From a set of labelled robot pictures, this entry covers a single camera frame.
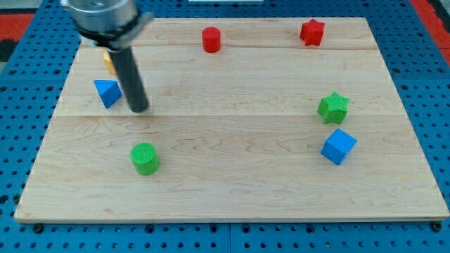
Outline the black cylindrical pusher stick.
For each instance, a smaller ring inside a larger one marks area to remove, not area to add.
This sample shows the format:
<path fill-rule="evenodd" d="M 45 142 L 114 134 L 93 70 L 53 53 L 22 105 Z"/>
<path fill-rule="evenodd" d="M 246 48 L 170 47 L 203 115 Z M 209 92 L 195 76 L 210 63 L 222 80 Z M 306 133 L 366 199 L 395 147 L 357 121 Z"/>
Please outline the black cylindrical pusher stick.
<path fill-rule="evenodd" d="M 147 110 L 148 99 L 132 50 L 126 48 L 121 51 L 111 52 L 110 58 L 130 110 L 135 113 Z"/>

